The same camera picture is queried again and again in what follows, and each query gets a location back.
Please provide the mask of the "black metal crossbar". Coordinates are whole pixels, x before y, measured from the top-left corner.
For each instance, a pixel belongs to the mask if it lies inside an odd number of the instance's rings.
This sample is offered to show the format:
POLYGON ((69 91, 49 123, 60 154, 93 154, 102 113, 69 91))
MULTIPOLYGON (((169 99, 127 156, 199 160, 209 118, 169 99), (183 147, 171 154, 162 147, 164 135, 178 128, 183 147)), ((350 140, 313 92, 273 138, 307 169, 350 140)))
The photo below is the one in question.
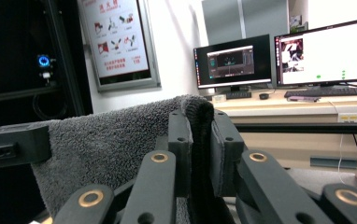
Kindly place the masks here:
POLYGON ((236 123, 240 133, 357 134, 357 123, 236 123))

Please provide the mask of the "small black monitor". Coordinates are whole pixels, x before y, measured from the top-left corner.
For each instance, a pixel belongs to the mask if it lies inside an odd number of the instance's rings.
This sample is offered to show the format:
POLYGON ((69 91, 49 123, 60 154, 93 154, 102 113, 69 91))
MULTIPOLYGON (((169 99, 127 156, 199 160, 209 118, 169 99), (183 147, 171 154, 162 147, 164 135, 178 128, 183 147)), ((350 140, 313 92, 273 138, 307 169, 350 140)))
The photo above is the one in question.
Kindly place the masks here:
POLYGON ((272 81, 269 35, 194 48, 193 58, 199 90, 272 81))

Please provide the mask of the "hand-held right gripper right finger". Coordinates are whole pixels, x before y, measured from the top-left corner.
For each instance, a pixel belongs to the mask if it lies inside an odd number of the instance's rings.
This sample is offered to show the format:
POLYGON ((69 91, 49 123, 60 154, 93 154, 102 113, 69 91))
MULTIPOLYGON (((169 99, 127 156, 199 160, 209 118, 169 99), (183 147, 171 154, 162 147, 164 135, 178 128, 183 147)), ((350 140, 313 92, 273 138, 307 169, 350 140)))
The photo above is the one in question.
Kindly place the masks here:
POLYGON ((222 111, 214 111, 210 134, 209 177, 216 197, 234 197, 236 164, 245 144, 231 119, 222 111))

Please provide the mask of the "framed wall poster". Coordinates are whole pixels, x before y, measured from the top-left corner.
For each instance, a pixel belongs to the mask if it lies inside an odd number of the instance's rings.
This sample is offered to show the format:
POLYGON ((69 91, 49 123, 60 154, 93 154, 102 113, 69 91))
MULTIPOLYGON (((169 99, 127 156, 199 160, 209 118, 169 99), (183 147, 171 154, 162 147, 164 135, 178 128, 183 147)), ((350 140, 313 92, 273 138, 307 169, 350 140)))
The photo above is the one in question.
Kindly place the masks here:
POLYGON ((147 0, 78 0, 97 89, 161 85, 147 0))

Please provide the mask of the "blue grey desk label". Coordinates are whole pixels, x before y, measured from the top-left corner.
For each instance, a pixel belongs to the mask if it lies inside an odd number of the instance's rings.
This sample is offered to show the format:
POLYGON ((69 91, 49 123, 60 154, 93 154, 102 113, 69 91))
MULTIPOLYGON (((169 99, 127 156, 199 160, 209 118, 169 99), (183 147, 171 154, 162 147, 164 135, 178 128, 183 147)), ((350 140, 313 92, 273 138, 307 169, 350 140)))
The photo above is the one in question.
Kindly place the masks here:
POLYGON ((309 158, 309 162, 311 166, 315 167, 330 167, 353 170, 357 168, 357 159, 355 158, 311 156, 309 158))

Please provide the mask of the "dark grey towel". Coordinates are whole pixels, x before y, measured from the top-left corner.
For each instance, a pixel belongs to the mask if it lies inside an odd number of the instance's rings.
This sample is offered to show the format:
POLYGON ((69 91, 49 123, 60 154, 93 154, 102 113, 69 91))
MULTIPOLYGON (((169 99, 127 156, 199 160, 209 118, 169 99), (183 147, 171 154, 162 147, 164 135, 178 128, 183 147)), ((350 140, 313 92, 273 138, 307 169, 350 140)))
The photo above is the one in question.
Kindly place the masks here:
POLYGON ((190 197, 177 199, 177 224, 235 224, 208 177, 209 134, 213 104, 197 95, 182 95, 146 105, 63 120, 48 126, 51 158, 32 166, 43 202, 55 217, 77 189, 88 184, 113 189, 136 177, 156 139, 168 135, 169 114, 180 110, 192 131, 190 197))

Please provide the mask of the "black metal frame stand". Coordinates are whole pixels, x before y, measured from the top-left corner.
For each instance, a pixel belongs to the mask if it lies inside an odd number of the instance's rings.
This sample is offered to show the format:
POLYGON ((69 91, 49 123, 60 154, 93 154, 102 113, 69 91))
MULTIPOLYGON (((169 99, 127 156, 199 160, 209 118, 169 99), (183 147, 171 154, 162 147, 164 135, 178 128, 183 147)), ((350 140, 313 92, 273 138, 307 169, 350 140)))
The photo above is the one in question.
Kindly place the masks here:
POLYGON ((69 116, 92 114, 77 0, 43 0, 69 116))

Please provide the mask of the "small black keyboard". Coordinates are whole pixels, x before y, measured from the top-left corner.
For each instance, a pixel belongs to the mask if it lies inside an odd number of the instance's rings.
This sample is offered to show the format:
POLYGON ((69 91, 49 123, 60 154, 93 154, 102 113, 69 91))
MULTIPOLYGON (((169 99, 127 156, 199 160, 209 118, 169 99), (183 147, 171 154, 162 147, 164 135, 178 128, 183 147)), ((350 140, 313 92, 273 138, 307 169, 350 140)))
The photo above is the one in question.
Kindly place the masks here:
POLYGON ((252 94, 249 91, 229 91, 226 93, 227 100, 251 98, 252 94))

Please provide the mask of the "large wide monitor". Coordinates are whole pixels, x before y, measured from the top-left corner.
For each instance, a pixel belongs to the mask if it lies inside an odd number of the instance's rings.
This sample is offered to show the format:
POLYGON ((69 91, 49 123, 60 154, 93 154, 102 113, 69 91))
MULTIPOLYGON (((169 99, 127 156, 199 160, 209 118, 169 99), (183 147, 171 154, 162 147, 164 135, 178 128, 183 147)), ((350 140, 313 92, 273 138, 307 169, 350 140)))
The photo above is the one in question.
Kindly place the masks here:
POLYGON ((357 82, 357 20, 277 35, 277 84, 357 82))

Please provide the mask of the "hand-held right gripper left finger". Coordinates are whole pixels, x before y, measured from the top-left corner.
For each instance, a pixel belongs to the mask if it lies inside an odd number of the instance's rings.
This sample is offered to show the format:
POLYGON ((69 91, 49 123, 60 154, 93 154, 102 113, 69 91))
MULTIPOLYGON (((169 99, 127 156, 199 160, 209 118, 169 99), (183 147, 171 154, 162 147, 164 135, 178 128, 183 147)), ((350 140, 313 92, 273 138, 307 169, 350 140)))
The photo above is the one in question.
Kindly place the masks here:
POLYGON ((177 197, 188 197, 191 190, 193 137, 187 117, 179 110, 169 114, 168 150, 176 156, 177 197))

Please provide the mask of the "light wooden desk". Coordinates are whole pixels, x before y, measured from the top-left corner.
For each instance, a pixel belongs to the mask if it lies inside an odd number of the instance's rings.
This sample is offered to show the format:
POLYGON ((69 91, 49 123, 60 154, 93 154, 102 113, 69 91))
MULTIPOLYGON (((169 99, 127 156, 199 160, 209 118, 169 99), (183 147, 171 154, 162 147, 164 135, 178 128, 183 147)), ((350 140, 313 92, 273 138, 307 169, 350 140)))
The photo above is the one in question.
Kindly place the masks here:
MULTIPOLYGON (((288 102, 284 90, 258 90, 251 98, 226 100, 214 106, 236 123, 337 123, 339 113, 357 113, 357 96, 324 97, 316 103, 288 102), (269 93, 260 100, 260 93, 269 93)), ((311 169, 311 156, 357 159, 357 134, 343 133, 243 133, 251 149, 271 153, 287 168, 311 169)), ((349 183, 347 173, 357 168, 330 168, 335 179, 349 183)))

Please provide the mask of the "purple flat object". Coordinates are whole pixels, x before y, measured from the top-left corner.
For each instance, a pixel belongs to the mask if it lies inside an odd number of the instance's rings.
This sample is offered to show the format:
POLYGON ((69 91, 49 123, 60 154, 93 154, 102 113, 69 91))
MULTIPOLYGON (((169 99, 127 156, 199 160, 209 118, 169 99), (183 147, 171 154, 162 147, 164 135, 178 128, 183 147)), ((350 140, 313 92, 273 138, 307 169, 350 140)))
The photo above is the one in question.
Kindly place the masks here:
POLYGON ((308 102, 316 103, 321 99, 321 97, 311 97, 311 96, 290 96, 287 98, 288 102, 308 102))

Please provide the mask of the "grey partition panel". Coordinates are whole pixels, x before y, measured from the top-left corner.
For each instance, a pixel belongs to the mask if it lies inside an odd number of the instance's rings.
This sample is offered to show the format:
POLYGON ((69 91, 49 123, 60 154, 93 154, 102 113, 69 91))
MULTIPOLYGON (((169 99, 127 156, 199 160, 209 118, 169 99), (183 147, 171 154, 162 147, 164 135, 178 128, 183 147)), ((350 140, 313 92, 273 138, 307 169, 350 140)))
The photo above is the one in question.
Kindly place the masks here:
POLYGON ((288 6, 288 0, 202 0, 207 42, 286 34, 288 6))

